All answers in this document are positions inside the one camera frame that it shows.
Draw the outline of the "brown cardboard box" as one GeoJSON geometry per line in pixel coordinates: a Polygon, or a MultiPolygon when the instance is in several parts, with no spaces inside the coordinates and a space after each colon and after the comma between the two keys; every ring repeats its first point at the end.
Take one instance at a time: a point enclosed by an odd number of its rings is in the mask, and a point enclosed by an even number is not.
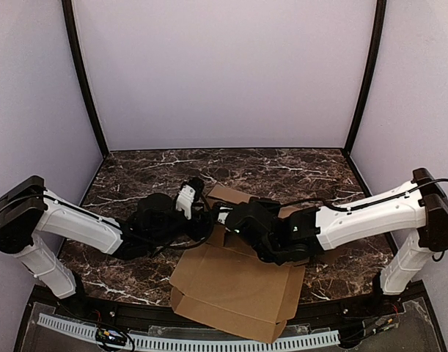
{"type": "Polygon", "coordinates": [[[264,263],[217,225],[206,244],[183,252],[170,277],[175,314],[245,339],[272,343],[294,318],[303,262],[264,263]]]}

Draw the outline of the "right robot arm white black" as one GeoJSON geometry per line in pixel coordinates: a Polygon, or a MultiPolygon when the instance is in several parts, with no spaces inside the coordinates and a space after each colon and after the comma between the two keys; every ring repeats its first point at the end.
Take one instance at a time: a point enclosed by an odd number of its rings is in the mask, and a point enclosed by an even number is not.
{"type": "Polygon", "coordinates": [[[324,254],[384,232],[408,230],[393,260],[373,280],[375,293],[398,296],[435,253],[448,250],[448,199],[426,168],[391,191],[345,205],[323,202],[279,217],[284,207],[252,197],[219,207],[218,221],[235,233],[264,263],[283,265],[324,254]]]}

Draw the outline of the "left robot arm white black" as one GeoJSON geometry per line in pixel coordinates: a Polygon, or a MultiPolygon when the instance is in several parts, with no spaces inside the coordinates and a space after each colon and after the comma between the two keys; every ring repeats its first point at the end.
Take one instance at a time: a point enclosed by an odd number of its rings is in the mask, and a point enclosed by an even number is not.
{"type": "Polygon", "coordinates": [[[67,202],[34,175],[0,198],[0,252],[18,258],[58,299],[79,297],[81,280],[61,264],[40,233],[60,235],[120,260],[149,257],[159,249],[193,249],[210,237],[216,218],[203,188],[194,177],[176,197],[150,194],[126,220],[118,220],[67,202]]]}

